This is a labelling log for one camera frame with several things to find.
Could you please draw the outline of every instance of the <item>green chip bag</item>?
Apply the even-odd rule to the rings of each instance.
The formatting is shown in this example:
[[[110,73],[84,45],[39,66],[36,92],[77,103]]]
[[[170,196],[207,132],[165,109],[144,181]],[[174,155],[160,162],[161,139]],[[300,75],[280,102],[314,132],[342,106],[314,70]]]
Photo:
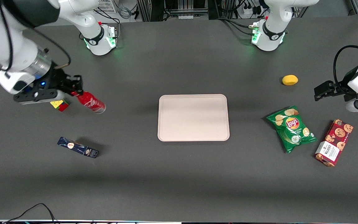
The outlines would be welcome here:
[[[274,113],[267,119],[276,127],[287,153],[292,152],[295,146],[317,141],[302,122],[296,106]]]

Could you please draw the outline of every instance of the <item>lemon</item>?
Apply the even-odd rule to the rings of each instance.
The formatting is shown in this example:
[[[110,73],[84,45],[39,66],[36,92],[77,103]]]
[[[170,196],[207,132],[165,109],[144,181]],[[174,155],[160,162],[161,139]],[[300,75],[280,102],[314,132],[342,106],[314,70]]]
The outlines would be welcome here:
[[[282,83],[286,86],[295,85],[298,82],[298,78],[295,75],[286,75],[282,79]]]

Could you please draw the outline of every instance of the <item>red can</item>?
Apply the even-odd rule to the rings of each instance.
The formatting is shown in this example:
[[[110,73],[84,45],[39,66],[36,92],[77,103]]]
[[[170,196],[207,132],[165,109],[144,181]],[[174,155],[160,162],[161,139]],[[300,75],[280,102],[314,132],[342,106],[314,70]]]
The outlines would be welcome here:
[[[79,95],[76,92],[72,92],[71,94],[76,96],[82,105],[88,107],[97,114],[101,114],[106,110],[106,105],[89,92],[85,91],[82,95]]]

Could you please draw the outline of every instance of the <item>dark blue cardboard box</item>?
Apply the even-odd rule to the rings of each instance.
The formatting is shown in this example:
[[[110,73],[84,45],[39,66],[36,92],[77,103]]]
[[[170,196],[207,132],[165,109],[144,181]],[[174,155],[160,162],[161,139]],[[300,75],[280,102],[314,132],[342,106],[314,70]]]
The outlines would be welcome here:
[[[84,146],[76,141],[72,141],[70,139],[66,139],[65,137],[60,137],[59,141],[57,142],[58,145],[63,146],[65,148],[71,149],[75,152],[78,152],[84,156],[96,158],[99,151],[92,149],[91,147]]]

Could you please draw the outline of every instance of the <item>plastic tray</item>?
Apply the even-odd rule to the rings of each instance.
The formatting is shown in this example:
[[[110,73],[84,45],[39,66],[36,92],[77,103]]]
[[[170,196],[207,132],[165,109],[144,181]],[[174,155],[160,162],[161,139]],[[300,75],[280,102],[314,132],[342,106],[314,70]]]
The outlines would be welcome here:
[[[229,136],[229,115],[224,95],[160,97],[158,139],[161,141],[226,141]]]

